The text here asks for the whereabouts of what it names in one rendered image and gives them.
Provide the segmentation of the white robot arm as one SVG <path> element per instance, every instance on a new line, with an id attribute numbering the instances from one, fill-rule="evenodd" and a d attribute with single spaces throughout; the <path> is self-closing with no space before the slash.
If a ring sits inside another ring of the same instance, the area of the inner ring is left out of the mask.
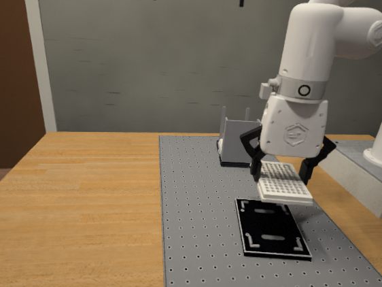
<path id="1" fill-rule="evenodd" d="M 261 99 L 268 100 L 275 91 L 295 99 L 323 99 L 336 55 L 362 59 L 381 49 L 382 13 L 347 7 L 353 1 L 310 0 L 293 8 L 279 74 L 268 84 L 261 83 Z M 382 168 L 382 123 L 373 147 L 363 157 Z"/>

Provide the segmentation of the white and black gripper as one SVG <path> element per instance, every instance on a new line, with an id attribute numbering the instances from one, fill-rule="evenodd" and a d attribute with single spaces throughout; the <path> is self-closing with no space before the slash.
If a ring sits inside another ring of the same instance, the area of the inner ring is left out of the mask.
<path id="1" fill-rule="evenodd" d="M 306 158 L 298 174 L 306 186 L 313 168 L 336 148 L 324 135 L 327 113 L 325 99 L 295 99 L 272 92 L 260 126 L 240 135 L 245 151 L 252 158 L 250 175 L 254 181 L 259 181 L 264 156 L 290 156 Z M 254 138 L 258 138 L 259 143 L 255 148 L 250 144 Z"/>

